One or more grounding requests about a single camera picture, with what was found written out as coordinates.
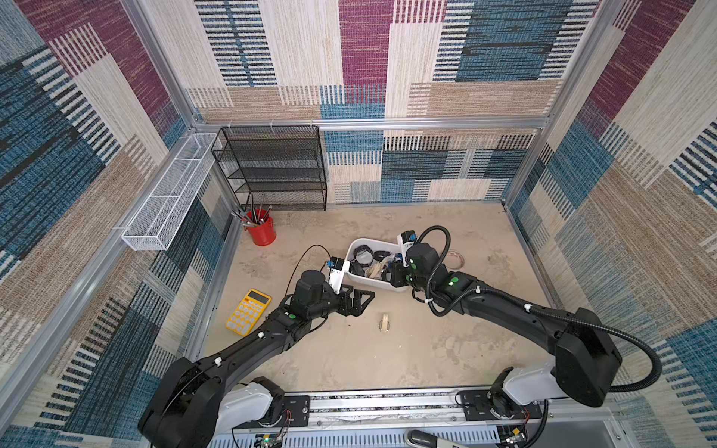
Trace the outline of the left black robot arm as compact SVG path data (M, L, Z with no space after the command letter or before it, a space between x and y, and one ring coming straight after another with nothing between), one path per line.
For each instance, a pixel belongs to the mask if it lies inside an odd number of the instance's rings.
M283 389L265 377L245 386L241 380L300 342L314 320L359 317L374 298L373 291L334 287L319 271L303 272L259 328L209 357L173 362L139 419L140 434L153 447L207 447L229 429L280 422Z

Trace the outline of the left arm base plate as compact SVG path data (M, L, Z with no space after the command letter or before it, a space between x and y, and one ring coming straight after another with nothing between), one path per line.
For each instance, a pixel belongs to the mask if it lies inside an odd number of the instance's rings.
M279 407L270 408L267 416L259 421L242 425L242 429L282 429L282 427L307 427L311 411L308 395L286 396Z

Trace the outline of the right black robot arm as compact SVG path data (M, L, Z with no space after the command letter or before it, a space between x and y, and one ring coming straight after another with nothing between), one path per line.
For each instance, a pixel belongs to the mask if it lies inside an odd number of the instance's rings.
M434 249L425 239L439 231L405 231L398 238L403 266L396 276L412 289L415 300L427 304L435 317L451 313L477 317L513 332L543 349L550 360L534 367L504 369L487 392L494 416L509 419L522 407L552 399L572 399L599 408L611 393L628 393L653 386L663 373L655 349L623 330L604 325L598 316L580 308L571 313L513 296L470 274L449 271L444 264L449 246ZM644 378L628 384L614 382L623 357L614 341L621 339L646 354L651 363Z

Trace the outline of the black chunky digital watch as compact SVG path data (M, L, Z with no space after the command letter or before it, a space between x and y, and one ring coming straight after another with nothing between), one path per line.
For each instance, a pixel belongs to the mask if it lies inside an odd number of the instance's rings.
M365 276L364 267L361 266L358 261L352 261L349 266L349 272L354 276Z

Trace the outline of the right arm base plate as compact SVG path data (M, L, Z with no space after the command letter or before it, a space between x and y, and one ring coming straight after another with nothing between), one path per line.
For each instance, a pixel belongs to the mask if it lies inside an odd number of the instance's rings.
M463 410L467 421L530 421L543 417L543 405L537 402L519 405L502 392L493 394L485 388L461 390L454 396L454 400Z

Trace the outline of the black watch with strap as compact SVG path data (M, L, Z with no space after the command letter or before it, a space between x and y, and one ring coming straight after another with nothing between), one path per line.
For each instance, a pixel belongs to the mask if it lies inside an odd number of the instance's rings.
M394 254L388 250L377 250L373 252L373 260L377 262L383 262L385 259L391 261Z

